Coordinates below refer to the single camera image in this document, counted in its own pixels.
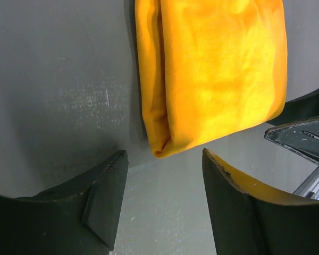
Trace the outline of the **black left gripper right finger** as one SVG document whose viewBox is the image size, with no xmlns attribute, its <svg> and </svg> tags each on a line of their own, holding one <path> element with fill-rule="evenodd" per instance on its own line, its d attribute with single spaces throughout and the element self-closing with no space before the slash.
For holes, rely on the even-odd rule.
<svg viewBox="0 0 319 255">
<path fill-rule="evenodd" d="M 202 169 L 217 254 L 319 254 L 319 200 L 267 185 L 208 149 Z"/>
</svg>

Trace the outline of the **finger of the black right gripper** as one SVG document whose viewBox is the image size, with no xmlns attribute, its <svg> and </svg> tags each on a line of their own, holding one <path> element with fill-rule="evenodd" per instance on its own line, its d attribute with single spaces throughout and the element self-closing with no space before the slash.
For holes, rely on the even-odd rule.
<svg viewBox="0 0 319 255">
<path fill-rule="evenodd" d="M 318 115 L 319 88 L 302 97 L 286 102 L 281 114 L 276 118 L 267 121 L 267 123 L 273 126 L 279 126 Z"/>
<path fill-rule="evenodd" d="M 319 166 L 319 115 L 269 128 L 264 138 Z"/>
</svg>

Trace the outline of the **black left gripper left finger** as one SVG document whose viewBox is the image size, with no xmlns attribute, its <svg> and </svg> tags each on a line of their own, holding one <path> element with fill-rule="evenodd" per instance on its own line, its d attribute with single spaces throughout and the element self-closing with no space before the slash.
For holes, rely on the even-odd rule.
<svg viewBox="0 0 319 255">
<path fill-rule="evenodd" d="M 0 195 L 0 254 L 109 254 L 128 172 L 119 150 L 33 197 Z"/>
</svg>

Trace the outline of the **orange t shirt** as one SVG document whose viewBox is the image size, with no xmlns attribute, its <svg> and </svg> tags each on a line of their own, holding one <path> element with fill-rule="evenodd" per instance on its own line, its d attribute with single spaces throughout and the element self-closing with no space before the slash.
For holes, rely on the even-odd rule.
<svg viewBox="0 0 319 255">
<path fill-rule="evenodd" d="M 286 102 L 282 1 L 136 1 L 141 107 L 165 158 L 277 117 Z"/>
</svg>

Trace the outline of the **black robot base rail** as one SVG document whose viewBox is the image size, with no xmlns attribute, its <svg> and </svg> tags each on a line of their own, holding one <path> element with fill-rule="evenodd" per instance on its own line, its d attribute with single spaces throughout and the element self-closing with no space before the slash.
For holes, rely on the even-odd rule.
<svg viewBox="0 0 319 255">
<path fill-rule="evenodd" d="M 319 200 L 319 167 L 293 193 L 297 196 Z"/>
</svg>

